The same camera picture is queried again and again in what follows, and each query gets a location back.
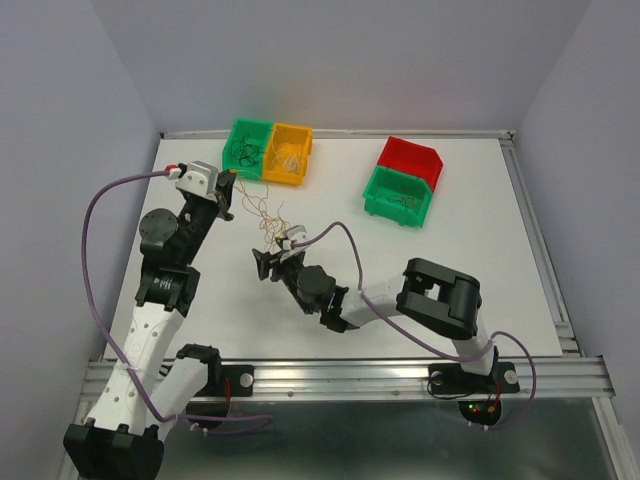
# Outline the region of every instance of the white wall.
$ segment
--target white wall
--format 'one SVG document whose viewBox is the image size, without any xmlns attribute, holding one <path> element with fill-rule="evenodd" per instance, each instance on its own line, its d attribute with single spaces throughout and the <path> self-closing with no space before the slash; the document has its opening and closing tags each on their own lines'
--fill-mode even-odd
<svg viewBox="0 0 640 480">
<path fill-rule="evenodd" d="M 587 0 L 92 0 L 161 131 L 515 128 Z"/>
<path fill-rule="evenodd" d="M 86 0 L 0 1 L 0 478 L 57 478 L 97 352 L 80 273 L 92 194 L 148 170 L 158 143 Z M 90 268 L 115 308 L 144 185 L 97 208 Z"/>
<path fill-rule="evenodd" d="M 516 144 L 581 345 L 640 458 L 640 2 L 594 0 Z"/>
</svg>

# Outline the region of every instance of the robotic arm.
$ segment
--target robotic arm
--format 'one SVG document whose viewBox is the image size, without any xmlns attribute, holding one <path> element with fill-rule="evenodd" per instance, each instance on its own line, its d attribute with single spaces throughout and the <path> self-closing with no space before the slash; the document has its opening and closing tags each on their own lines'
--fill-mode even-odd
<svg viewBox="0 0 640 480">
<path fill-rule="evenodd" d="M 235 173 L 219 173 L 215 167 L 193 162 L 173 168 L 169 179 L 177 179 L 176 188 L 185 205 L 177 217 L 160 208 L 140 221 L 144 259 L 124 344 L 129 363 L 117 362 L 83 425 L 69 425 L 64 437 L 65 449 L 84 478 L 154 479 L 162 463 L 164 439 L 177 421 L 175 416 L 198 391 L 220 382 L 218 350 L 186 345 L 151 395 L 154 412 L 147 408 L 129 374 L 130 369 L 135 371 L 145 391 L 154 386 L 171 339 L 195 296 L 200 273 L 191 263 L 214 220 L 233 219 L 229 206 Z"/>
<path fill-rule="evenodd" d="M 306 237 L 305 228 L 299 225 L 287 230 L 279 240 L 281 251 L 271 254 L 254 249 L 260 280 L 270 277 L 273 282 L 282 281 L 305 313 L 319 312 L 320 323 L 335 332 L 361 328 L 381 315 L 406 315 L 450 339 L 460 357 L 474 360 L 432 364 L 430 380 L 434 391 L 437 390 L 435 393 L 495 393 L 497 389 L 502 393 L 517 393 L 520 390 L 517 382 L 509 384 L 502 378 L 506 370 L 514 370 L 513 364 L 499 362 L 496 347 L 485 352 L 489 336 L 481 321 L 480 282 L 474 277 L 414 258 L 401 275 L 363 290 L 374 311 L 358 289 L 339 286 L 319 265 L 304 265 L 306 247 L 296 247 L 296 244 L 304 245 Z"/>
</svg>

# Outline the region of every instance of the orange bin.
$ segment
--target orange bin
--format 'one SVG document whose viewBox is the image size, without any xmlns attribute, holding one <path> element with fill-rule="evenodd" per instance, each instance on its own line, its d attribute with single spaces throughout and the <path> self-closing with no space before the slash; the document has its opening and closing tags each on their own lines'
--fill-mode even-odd
<svg viewBox="0 0 640 480">
<path fill-rule="evenodd" d="M 286 123 L 274 123 L 262 161 L 262 179 L 301 185 L 311 153 L 312 130 Z"/>
</svg>

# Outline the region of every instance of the gray wall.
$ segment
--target gray wall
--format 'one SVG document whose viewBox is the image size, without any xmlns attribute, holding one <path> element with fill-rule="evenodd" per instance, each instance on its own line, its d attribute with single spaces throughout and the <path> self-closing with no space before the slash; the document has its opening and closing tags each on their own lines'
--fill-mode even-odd
<svg viewBox="0 0 640 480">
<path fill-rule="evenodd" d="M 581 345 L 640 458 L 640 2 L 594 0 L 517 135 Z"/>
<path fill-rule="evenodd" d="M 0 1 L 0 478 L 57 478 L 98 333 L 80 231 L 92 194 L 148 170 L 158 143 L 86 0 Z M 144 185 L 97 208 L 90 267 L 111 314 Z"/>
<path fill-rule="evenodd" d="M 586 0 L 92 0 L 161 131 L 515 128 Z"/>
</svg>

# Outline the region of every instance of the white table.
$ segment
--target white table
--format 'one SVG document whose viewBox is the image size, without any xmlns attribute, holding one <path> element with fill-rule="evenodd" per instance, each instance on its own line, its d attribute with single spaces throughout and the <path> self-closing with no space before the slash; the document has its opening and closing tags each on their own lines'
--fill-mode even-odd
<svg viewBox="0 0 640 480">
<path fill-rule="evenodd" d="M 362 192 L 385 144 L 383 138 L 315 140 L 304 184 L 270 186 L 270 210 L 282 201 L 282 216 L 303 224 L 309 235 L 342 220 L 353 232 L 362 257 L 365 285 L 403 270 L 407 260 L 423 257 L 480 280 L 482 315 L 487 330 L 506 330 L 536 356 L 562 351 L 543 292 L 531 246 L 498 140 L 415 139 L 435 148 L 444 163 L 424 227 L 401 227 L 364 211 Z M 163 140 L 154 169 L 202 160 L 221 167 L 225 140 Z M 250 192 L 264 185 L 249 183 Z M 263 248 L 259 219 L 240 205 L 234 192 L 236 218 L 217 220 L 194 262 L 200 285 L 189 316 L 175 336 L 167 357 L 186 343 L 211 344 L 223 358 L 399 358 L 425 357 L 427 352 L 374 322 L 338 334 L 320 325 L 319 316 L 304 315 L 284 285 L 260 282 L 251 254 Z M 177 213 L 182 197 L 163 179 L 149 184 L 142 214 L 158 207 Z M 112 333 L 122 344 L 130 324 L 140 278 L 139 236 L 132 246 Z M 357 270 L 344 233 L 337 230 L 308 250 L 305 263 L 322 265 L 339 285 L 355 286 Z M 404 317 L 396 317 L 412 333 L 453 353 L 450 342 Z M 503 355 L 522 356 L 506 339 Z M 108 347 L 105 358 L 115 358 Z"/>
</svg>

